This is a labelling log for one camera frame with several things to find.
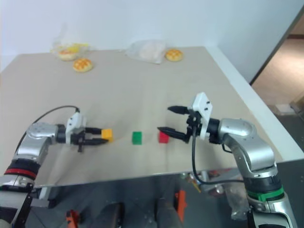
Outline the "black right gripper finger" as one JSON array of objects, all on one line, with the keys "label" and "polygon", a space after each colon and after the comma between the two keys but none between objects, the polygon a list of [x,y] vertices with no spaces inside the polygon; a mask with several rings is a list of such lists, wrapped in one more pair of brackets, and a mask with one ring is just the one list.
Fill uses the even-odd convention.
[{"label": "black right gripper finger", "polygon": [[170,106],[167,108],[169,111],[176,113],[176,114],[182,114],[182,115],[189,115],[190,112],[188,110],[188,107],[186,106],[178,106],[178,105],[174,105],[174,106]]},{"label": "black right gripper finger", "polygon": [[169,128],[169,127],[158,127],[157,128],[160,132],[168,135],[169,137],[171,138],[174,138],[174,139],[179,139],[179,140],[182,140],[183,142],[185,143],[188,143],[189,142],[189,136],[185,133],[182,133],[182,132],[178,132],[176,131],[175,129],[173,128]]}]

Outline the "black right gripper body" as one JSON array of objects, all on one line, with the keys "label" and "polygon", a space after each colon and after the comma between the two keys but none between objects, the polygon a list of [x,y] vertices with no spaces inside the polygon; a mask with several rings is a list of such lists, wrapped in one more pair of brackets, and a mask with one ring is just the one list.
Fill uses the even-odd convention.
[{"label": "black right gripper body", "polygon": [[192,137],[193,139],[195,139],[197,136],[200,135],[200,131],[202,128],[202,123],[201,123],[201,115],[199,112],[195,111],[192,112],[189,116],[188,119],[186,121],[187,123],[187,132],[186,132],[186,136],[185,136],[185,143],[189,143],[190,141],[190,137]]}]

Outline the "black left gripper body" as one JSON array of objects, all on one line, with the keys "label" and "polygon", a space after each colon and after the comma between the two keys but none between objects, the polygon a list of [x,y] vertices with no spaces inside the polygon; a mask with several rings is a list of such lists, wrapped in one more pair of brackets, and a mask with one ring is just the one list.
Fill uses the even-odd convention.
[{"label": "black left gripper body", "polygon": [[72,133],[70,137],[70,144],[76,145],[78,147],[78,152],[83,152],[83,146],[85,142],[86,131],[81,130],[78,133]]}]

